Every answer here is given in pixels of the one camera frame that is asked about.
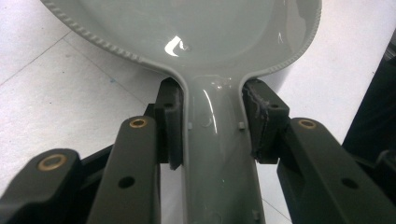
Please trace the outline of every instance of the white floor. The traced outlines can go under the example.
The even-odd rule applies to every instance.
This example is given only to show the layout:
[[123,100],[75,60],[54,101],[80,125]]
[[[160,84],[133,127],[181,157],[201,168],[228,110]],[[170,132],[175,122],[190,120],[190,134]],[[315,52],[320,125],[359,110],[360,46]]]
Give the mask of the white floor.
[[[396,1],[324,1],[318,35],[279,95],[292,117],[342,142],[396,27]],[[0,194],[33,156],[56,147],[84,158],[143,114],[165,76],[88,43],[38,0],[0,1]],[[163,223],[180,223],[180,171],[163,166]],[[260,165],[267,223],[291,223],[274,165]]]

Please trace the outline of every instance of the gray plastic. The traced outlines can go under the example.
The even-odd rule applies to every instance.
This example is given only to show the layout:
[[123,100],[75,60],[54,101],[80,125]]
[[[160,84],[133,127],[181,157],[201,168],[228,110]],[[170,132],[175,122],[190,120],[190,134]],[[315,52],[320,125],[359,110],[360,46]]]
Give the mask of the gray plastic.
[[242,86],[304,53],[321,1],[42,1],[93,44],[182,87],[185,223],[264,223]]

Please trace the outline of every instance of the black object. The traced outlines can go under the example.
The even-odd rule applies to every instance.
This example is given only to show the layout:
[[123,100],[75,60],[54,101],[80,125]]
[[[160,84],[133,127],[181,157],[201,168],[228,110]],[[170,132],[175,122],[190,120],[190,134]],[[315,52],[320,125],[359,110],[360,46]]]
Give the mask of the black object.
[[259,163],[277,164],[272,150],[279,130],[289,123],[289,107],[264,82],[249,80],[242,91],[252,145],[252,156]]
[[156,123],[125,120],[108,158],[87,223],[160,223]]
[[183,91],[172,78],[161,82],[154,105],[154,118],[158,123],[161,163],[169,162],[172,170],[183,162],[182,114]]
[[396,58],[378,66],[343,147],[370,163],[382,151],[396,150]]
[[276,150],[293,223],[394,223],[396,209],[375,182],[311,119],[292,119]]
[[[82,162],[67,149],[75,155],[75,168],[67,175],[42,182],[36,164],[43,154],[34,158],[0,200],[0,223],[82,224],[88,217],[88,223],[160,223],[159,162],[169,161],[175,169],[182,164],[182,92],[168,79],[160,93],[145,117],[122,123],[114,146]],[[290,120],[289,108],[265,83],[250,80],[243,94],[252,156],[260,163],[280,159],[277,172],[294,223],[394,223],[396,209],[389,199],[396,176],[393,151],[374,165],[356,163],[320,123]],[[48,166],[56,162],[49,160]],[[30,185],[37,178],[49,187],[35,193],[49,195],[49,203],[31,204],[36,195]]]
[[78,191],[77,152],[53,149],[32,158],[0,200],[0,223],[61,223]]

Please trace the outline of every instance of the brass insert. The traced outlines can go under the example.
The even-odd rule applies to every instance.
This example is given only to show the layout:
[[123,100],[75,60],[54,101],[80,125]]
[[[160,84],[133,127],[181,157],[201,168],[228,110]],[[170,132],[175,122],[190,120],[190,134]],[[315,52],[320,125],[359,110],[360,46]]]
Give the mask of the brass insert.
[[300,119],[298,123],[300,124],[300,126],[306,129],[315,129],[317,127],[317,124],[315,122],[308,119]]
[[133,119],[129,125],[133,128],[143,128],[148,122],[145,119]]
[[67,157],[63,154],[53,154],[44,158],[38,164],[38,170],[40,171],[51,171],[58,167],[61,167],[67,161]]

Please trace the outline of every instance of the black plastic bracket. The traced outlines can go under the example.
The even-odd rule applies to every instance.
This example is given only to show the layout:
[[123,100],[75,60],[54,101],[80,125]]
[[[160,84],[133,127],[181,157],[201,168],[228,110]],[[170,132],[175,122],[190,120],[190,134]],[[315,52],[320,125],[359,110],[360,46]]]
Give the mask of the black plastic bracket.
[[14,177],[0,199],[0,223],[62,223],[81,178],[76,151],[41,153]]
[[277,142],[293,223],[394,223],[394,205],[322,124],[292,119]]
[[146,113],[154,114],[158,124],[160,163],[169,162],[171,169],[176,170],[183,162],[183,90],[169,77],[161,83],[154,113],[150,112],[151,106],[148,105]]
[[160,223],[159,172],[155,120],[150,117],[125,120],[87,223]]
[[63,224],[86,223],[112,148],[113,146],[109,146],[101,149],[81,161],[83,181],[69,206]]
[[276,135],[289,123],[289,107],[264,82],[249,80],[243,89],[252,156],[259,163],[277,164]]

